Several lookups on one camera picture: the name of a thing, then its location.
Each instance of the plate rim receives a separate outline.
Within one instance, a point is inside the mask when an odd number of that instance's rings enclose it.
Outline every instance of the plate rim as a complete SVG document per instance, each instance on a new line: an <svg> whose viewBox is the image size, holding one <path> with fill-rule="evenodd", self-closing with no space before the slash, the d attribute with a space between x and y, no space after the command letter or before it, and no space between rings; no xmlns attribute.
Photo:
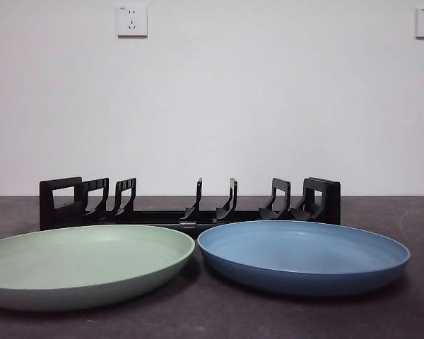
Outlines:
<svg viewBox="0 0 424 339"><path fill-rule="evenodd" d="M383 237L385 239L388 239L391 242L394 242L395 244L397 244L398 246L400 246L401 248L403 248L406 251L406 257L405 259L388 268L382 268L382 269L377 269L377 270L360 270L360 271L349 271L349 272L329 272L329 273L318 273L318 272L305 272L305 271L299 271L299 270L286 270L286 269L277 269L277 268L267 268L267 267L261 267L261 266L256 266L256 265L249 265L247 263L240 263L239 261L234 261L234 260L230 260L228 258L223 258L221 256L217 256L213 253L211 253L210 251L208 251L204 245L201 243L201 236L209 231L212 231L216 228L220 228L220 227L226 227L228 225L237 225L237 224L250 224L250 223L260 223L260 222L270 222L270 223L283 223L283 222L292 222L292 223L307 223L307 224L316 224L316 225L327 225L327 226L334 226L334 227L341 227L344 229L351 229L357 232L366 232L369 234L372 234L376 237ZM343 226L343 225L334 225L334 224L327 224L325 222L311 222L311 221L299 221L299 220L251 220L251 221L241 221L241 222L231 222L228 224L224 224L224 225L219 225L213 228L210 228L204 232L202 232L199 236L198 239L196 240L196 242L198 243L198 247L200 248L201 251L206 252L208 255L213 256L214 258L218 258L220 260L223 261L227 261L228 263L232 263L232 264L237 264L237 265L241 265L241 266L245 266L248 268L256 268L259 270L267 270L267 271L272 271L272 272L279 272L279 273L291 273L291 274L298 274L298 275L362 275L362 274L369 274L369 273L378 273L378 272L383 272L386 270L391 270L393 268L399 268L402 266L405 266L408 261L410 260L411 257L411 253L410 250L408 250L408 248L403 245L401 242L398 242L397 240L394 240L390 237L387 237L385 235L376 233L376 232L371 232L371 231L367 231L367 230L362 230L360 228L356 228L356 227L349 227L349 226Z"/></svg>

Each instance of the plate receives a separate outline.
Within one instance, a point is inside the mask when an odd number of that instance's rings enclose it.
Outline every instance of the plate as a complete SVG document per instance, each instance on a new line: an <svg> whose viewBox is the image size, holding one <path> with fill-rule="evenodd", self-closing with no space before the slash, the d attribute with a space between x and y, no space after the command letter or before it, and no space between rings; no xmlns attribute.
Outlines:
<svg viewBox="0 0 424 339"><path fill-rule="evenodd" d="M161 286L187 263L189 236L101 225L0 239L0 307L65 311L119 302Z"/></svg>
<svg viewBox="0 0 424 339"><path fill-rule="evenodd" d="M318 222L226 224L203 232L198 245L206 262L232 280L310 297L375 290L399 277L410 258L388 237Z"/></svg>

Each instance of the dark countertop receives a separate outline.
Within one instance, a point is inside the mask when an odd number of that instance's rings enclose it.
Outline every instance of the dark countertop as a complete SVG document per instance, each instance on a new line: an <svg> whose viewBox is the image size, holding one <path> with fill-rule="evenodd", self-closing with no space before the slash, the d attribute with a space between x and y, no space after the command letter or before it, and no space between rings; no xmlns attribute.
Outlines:
<svg viewBox="0 0 424 339"><path fill-rule="evenodd" d="M205 197L202 206L223 200ZM239 204L256 208L265 200L242 197ZM142 209L192 201L138 198ZM126 302L51 314L0 309L0 338L424 338L424 196L343 197L342 225L405 244L411 260L404 277L356 297L289 297L221 277L196 249L178 276ZM0 238L37 229L37 197L0 197Z"/></svg>

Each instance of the green plate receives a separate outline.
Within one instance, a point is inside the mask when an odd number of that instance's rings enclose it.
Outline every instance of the green plate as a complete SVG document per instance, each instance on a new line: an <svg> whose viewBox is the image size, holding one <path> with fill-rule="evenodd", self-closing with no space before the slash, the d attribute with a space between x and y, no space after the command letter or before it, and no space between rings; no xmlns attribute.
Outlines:
<svg viewBox="0 0 424 339"><path fill-rule="evenodd" d="M141 295L176 275L194 240L178 231L101 225L0 239L0 307L65 311Z"/></svg>

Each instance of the dish rack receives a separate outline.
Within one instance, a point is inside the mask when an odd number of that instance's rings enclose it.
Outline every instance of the dish rack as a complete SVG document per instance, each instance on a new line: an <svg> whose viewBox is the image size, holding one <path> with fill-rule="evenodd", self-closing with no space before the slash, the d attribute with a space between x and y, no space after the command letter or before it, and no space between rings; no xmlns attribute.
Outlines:
<svg viewBox="0 0 424 339"><path fill-rule="evenodd" d="M114 207L107 210L110 181L108 178L83 181L82 177L71 177L40 182L40 230L61 227L101 224L140 224L168 227L197 237L209 228L230 222L250 220L301 220L341 223L341 184L331 180L309 177L303 181L300 202L290 207L290 182L272 179L271 197L258 210L239 210L237 203L237 180L230 179L229 197L215 210L201 209L203 180L196 183L196 200L191 207L182 210L136 210L136 178L117 182L114 190ZM73 203L55 207L53 191L74 189ZM88 209L88 194L102 189L99 204ZM130 199L122 205L122 193L130 190ZM283 204L273 209L277 191L282 191ZM322 193L317 199L315 191Z"/></svg>

